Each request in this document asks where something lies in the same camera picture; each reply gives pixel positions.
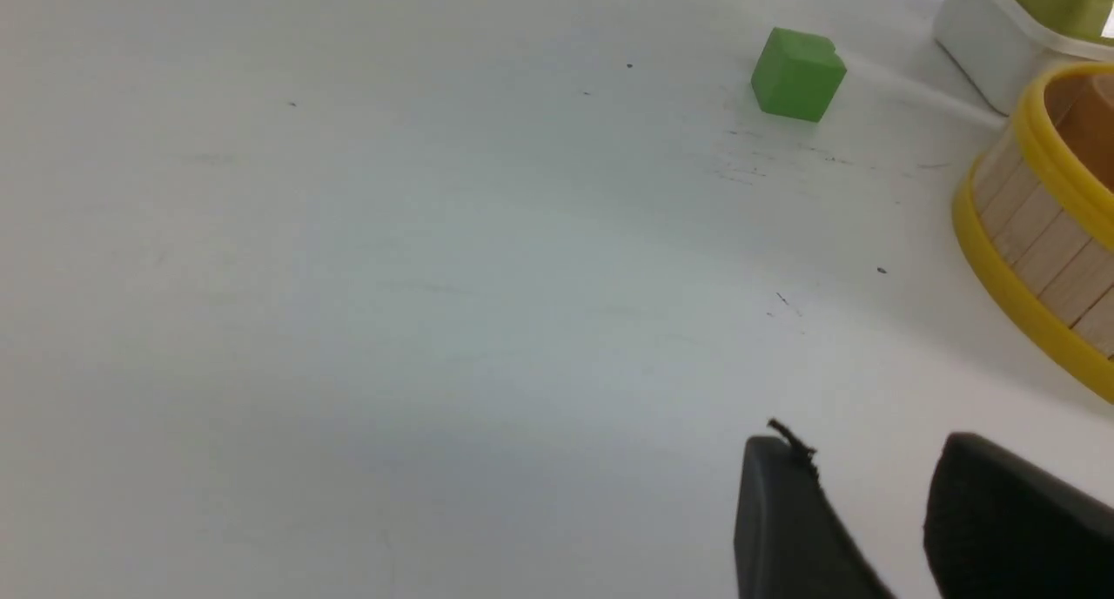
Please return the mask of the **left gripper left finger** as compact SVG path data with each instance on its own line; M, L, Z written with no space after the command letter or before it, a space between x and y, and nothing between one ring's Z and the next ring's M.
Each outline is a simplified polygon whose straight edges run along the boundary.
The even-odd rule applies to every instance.
M740 598L891 598L820 482L815 449L780 423L749 436L735 517Z

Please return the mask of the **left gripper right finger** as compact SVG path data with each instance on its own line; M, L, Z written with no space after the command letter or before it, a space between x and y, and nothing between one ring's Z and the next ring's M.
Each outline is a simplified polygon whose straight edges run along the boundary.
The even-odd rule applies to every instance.
M955 432L932 473L924 553L942 598L1110 598L1113 511L994 441Z

